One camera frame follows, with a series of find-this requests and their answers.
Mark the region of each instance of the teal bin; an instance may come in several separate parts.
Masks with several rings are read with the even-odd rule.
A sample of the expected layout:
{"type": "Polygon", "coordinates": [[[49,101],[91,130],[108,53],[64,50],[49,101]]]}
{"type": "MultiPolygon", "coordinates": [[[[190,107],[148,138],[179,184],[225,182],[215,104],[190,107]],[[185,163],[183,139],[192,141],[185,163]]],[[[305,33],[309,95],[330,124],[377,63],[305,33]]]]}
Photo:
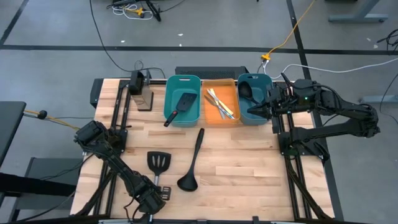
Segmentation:
{"type": "MultiPolygon", "coordinates": [[[[257,102],[262,102],[267,97],[267,87],[272,87],[271,78],[265,74],[242,74],[238,78],[238,84],[243,81],[249,83],[253,92],[253,98],[257,102]]],[[[254,105],[256,104],[243,97],[239,97],[239,109],[241,110],[241,121],[243,124],[261,125],[268,121],[265,118],[248,113],[248,109],[254,105]]]]}
{"type": "Polygon", "coordinates": [[[185,112],[178,113],[172,121],[172,126],[194,127],[200,117],[200,78],[194,75],[173,75],[166,83],[163,115],[167,119],[175,110],[183,93],[196,93],[198,96],[192,106],[185,112]]]}

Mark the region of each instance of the white cable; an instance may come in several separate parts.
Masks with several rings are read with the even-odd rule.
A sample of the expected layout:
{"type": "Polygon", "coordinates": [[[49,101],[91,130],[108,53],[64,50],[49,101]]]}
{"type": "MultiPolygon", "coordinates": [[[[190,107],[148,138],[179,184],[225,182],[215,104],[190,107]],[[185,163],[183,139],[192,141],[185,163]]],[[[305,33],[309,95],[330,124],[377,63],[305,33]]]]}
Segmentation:
{"type": "Polygon", "coordinates": [[[387,62],[378,63],[378,64],[374,64],[374,65],[366,65],[366,66],[363,66],[363,67],[354,68],[354,69],[346,70],[346,71],[332,71],[332,70],[327,70],[327,69],[322,69],[322,68],[309,67],[309,66],[305,66],[305,65],[291,64],[291,65],[286,66],[286,68],[282,71],[282,73],[284,73],[290,66],[299,66],[299,67],[310,68],[310,69],[319,70],[319,71],[323,71],[323,72],[346,73],[346,72],[357,71],[357,70],[360,70],[360,69],[362,69],[362,68],[370,68],[370,67],[385,65],[385,64],[387,64],[387,63],[390,63],[390,62],[393,62],[393,61],[396,61],[396,60],[398,60],[398,58],[392,59],[392,60],[387,61],[387,62]]]}
{"type": "Polygon", "coordinates": [[[124,15],[124,16],[126,16],[126,18],[128,18],[128,19],[149,20],[149,19],[152,19],[152,18],[154,17],[154,15],[153,15],[153,13],[152,13],[151,11],[143,11],[143,12],[142,12],[142,13],[147,13],[147,12],[150,13],[150,15],[151,15],[150,18],[129,17],[129,16],[126,14],[126,11],[127,11],[126,9],[137,10],[137,9],[138,9],[138,6],[135,5],[135,4],[129,4],[129,5],[127,5],[126,7],[114,7],[114,6],[112,6],[113,14],[118,15],[118,16],[124,15]]]}
{"type": "MultiPolygon", "coordinates": [[[[269,63],[269,60],[266,60],[266,63],[262,66],[263,69],[264,69],[264,74],[266,74],[266,75],[267,75],[266,68],[267,68],[268,63],[269,63]]],[[[277,79],[277,78],[279,78],[279,77],[281,77],[281,76],[282,76],[282,75],[279,75],[278,77],[269,77],[269,78],[271,78],[271,79],[277,79]]]]}

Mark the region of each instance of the yellow cable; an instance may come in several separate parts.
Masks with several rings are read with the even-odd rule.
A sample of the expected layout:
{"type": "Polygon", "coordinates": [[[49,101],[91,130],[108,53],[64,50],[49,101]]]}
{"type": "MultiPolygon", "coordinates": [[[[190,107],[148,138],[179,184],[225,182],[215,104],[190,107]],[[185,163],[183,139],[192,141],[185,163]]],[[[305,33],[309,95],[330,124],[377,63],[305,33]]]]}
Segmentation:
{"type": "MultiPolygon", "coordinates": [[[[37,111],[31,111],[31,110],[24,110],[24,112],[26,112],[26,113],[31,113],[31,114],[39,114],[39,112],[37,112],[37,111]]],[[[52,121],[55,121],[55,122],[57,122],[57,123],[63,124],[63,125],[65,125],[65,126],[68,126],[69,128],[73,128],[73,129],[76,130],[76,131],[80,129],[79,127],[70,125],[69,123],[66,123],[66,122],[64,122],[64,121],[62,121],[62,120],[60,120],[60,119],[54,118],[54,117],[52,117],[52,116],[48,116],[48,115],[47,115],[46,118],[47,118],[47,119],[50,119],[50,120],[52,120],[52,121]]]]}
{"type": "Polygon", "coordinates": [[[313,1],[311,2],[310,6],[307,8],[307,10],[306,10],[306,11],[303,13],[303,15],[298,19],[298,21],[296,22],[296,25],[294,25],[292,31],[291,31],[290,34],[286,37],[285,42],[283,42],[282,44],[280,44],[280,45],[274,47],[272,50],[270,50],[270,51],[269,51],[268,53],[266,53],[265,55],[261,55],[261,58],[262,58],[263,60],[271,60],[271,53],[272,53],[274,50],[278,49],[279,47],[282,47],[283,45],[285,45],[285,44],[287,43],[287,41],[289,40],[290,36],[292,36],[292,34],[294,33],[294,30],[295,30],[295,29],[297,28],[297,26],[299,25],[300,21],[304,18],[304,16],[306,15],[306,13],[311,9],[311,7],[312,7],[312,5],[313,5],[313,3],[314,3],[315,1],[316,1],[316,0],[313,0],[313,1]]]}

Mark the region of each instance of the orange bin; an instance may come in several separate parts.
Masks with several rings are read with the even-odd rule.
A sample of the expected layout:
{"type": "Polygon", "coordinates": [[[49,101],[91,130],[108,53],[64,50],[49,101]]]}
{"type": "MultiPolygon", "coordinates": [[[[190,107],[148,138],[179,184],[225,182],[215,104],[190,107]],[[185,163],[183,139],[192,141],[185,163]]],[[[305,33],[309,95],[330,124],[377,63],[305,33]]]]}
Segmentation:
{"type": "Polygon", "coordinates": [[[207,92],[208,89],[214,89],[217,98],[223,102],[232,112],[234,119],[225,115],[222,119],[217,107],[213,106],[203,97],[202,102],[205,104],[205,119],[208,124],[235,124],[241,118],[239,110],[238,95],[236,94],[235,81],[232,78],[220,80],[204,80],[201,92],[202,95],[208,96],[210,99],[213,97],[207,92]]]}

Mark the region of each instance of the black spatula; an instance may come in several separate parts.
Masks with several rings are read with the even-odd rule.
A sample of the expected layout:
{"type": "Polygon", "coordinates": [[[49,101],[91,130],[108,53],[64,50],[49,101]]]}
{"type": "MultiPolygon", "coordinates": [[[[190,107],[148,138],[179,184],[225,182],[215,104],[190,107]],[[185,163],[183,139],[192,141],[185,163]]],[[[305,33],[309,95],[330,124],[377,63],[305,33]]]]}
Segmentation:
{"type": "MultiPolygon", "coordinates": [[[[159,175],[169,169],[172,155],[166,152],[148,152],[147,163],[149,169],[155,173],[155,185],[159,183],[159,175]]],[[[150,215],[148,223],[152,223],[152,215],[150,215]]]]}
{"type": "Polygon", "coordinates": [[[166,122],[164,123],[165,127],[168,127],[169,124],[174,120],[178,112],[183,112],[188,110],[193,102],[195,102],[195,99],[197,98],[196,93],[183,93],[180,100],[177,103],[177,106],[175,107],[175,111],[173,111],[172,114],[167,118],[166,122]]]}

